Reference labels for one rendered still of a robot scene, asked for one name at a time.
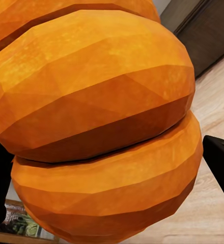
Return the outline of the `pumpkin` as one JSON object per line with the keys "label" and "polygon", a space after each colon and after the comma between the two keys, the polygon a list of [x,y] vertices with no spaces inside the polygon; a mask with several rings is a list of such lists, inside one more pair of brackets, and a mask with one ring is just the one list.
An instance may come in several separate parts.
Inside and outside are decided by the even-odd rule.
{"label": "pumpkin", "polygon": [[118,244],[177,211],[204,153],[194,94],[152,0],[0,0],[0,144],[59,238]]}

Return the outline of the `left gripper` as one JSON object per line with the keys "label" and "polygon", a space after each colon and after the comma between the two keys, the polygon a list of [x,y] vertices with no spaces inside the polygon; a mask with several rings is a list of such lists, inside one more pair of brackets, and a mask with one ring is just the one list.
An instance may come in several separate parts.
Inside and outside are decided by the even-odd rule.
{"label": "left gripper", "polygon": [[0,201],[5,198],[6,194],[9,191],[9,186],[11,183],[11,170],[12,170],[13,162],[10,163],[9,167],[7,168],[5,174],[0,180]]}

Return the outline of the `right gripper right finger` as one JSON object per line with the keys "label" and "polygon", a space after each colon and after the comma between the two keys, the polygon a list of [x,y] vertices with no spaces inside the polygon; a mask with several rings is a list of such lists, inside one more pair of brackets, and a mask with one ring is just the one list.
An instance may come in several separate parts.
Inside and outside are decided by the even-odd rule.
{"label": "right gripper right finger", "polygon": [[203,156],[216,180],[224,191],[224,140],[206,135],[203,141]]}

